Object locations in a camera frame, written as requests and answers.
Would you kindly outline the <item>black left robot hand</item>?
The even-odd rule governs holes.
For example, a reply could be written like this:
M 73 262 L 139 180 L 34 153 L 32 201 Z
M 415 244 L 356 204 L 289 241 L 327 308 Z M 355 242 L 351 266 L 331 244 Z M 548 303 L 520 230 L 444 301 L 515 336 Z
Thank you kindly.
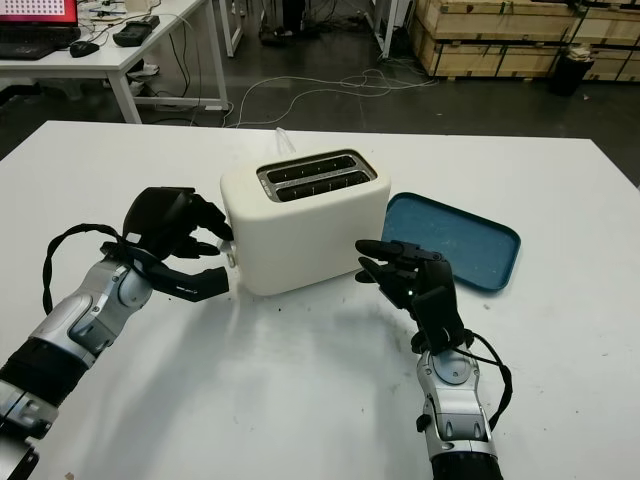
M 218 255 L 216 246 L 192 236 L 197 229 L 206 229 L 223 241 L 233 239 L 225 214 L 193 188 L 148 187 L 127 212 L 122 236 L 159 260 Z

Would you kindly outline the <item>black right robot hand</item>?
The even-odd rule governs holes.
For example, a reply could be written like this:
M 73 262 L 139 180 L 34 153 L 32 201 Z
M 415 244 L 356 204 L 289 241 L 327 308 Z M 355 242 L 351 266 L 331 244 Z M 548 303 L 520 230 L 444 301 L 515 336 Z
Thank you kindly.
M 375 283 L 382 294 L 400 310 L 406 310 L 420 329 L 427 313 L 418 314 L 414 301 L 426 294 L 444 291 L 457 300 L 449 263 L 438 252 L 423 250 L 417 244 L 400 241 L 357 240 L 356 250 L 362 270 L 355 275 L 359 283 Z

